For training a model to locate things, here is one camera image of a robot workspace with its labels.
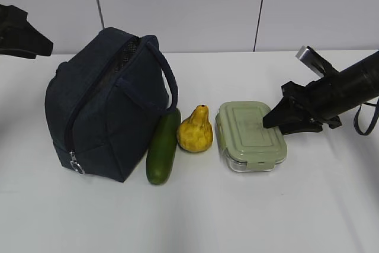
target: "green plastic lid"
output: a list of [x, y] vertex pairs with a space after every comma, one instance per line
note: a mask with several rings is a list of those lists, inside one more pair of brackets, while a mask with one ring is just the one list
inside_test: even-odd
[[216, 117], [220, 148], [233, 170], [271, 170], [287, 156], [287, 145], [279, 128], [263, 127], [262, 119], [270, 111], [262, 102], [221, 105]]

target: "zipper pull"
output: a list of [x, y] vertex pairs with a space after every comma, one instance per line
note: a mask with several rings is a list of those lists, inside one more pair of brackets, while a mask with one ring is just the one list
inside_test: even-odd
[[74, 169], [77, 173], [79, 173], [81, 175], [85, 174], [84, 169], [81, 167], [81, 165], [76, 160], [76, 156], [75, 156], [74, 151], [70, 151], [70, 156], [71, 156], [70, 164], [71, 164], [72, 169]]

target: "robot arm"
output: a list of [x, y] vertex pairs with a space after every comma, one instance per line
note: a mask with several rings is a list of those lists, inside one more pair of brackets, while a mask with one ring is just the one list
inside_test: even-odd
[[321, 132], [323, 124], [334, 129], [342, 125], [339, 114], [379, 96], [379, 52], [341, 72], [311, 47], [303, 46], [296, 57], [321, 78], [283, 85], [283, 99], [263, 119], [266, 128], [278, 126], [283, 134]]
[[0, 54], [35, 59], [50, 56], [53, 43], [27, 21], [28, 13], [0, 5]]

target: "white wall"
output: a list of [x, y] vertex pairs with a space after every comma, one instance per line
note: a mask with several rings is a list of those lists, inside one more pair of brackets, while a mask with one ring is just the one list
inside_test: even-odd
[[105, 25], [155, 34], [164, 52], [251, 51], [261, 0], [100, 0]]
[[[155, 34], [164, 52], [252, 51], [261, 0], [100, 0], [105, 26]], [[0, 0], [76, 53], [101, 29], [95, 0]], [[256, 50], [377, 49], [377, 0], [264, 0]]]
[[379, 49], [378, 0], [264, 0], [256, 50]]
[[34, 28], [54, 43], [54, 53], [74, 53], [101, 29], [95, 0], [0, 0], [28, 14]]

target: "bag handle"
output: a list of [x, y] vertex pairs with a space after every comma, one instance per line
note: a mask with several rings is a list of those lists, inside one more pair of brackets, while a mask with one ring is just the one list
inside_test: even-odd
[[155, 103], [143, 98], [143, 96], [141, 96], [141, 94], [134, 88], [134, 86], [124, 78], [119, 78], [116, 85], [120, 87], [128, 95], [128, 97], [141, 108], [152, 111], [162, 116], [173, 112], [176, 108], [176, 105], [178, 104], [178, 86], [176, 84], [172, 70], [163, 54], [151, 42], [147, 42], [146, 46], [147, 49], [155, 57], [160, 68], [163, 70], [163, 74], [167, 79], [168, 87], [171, 92], [171, 106], [167, 109], [161, 108]]

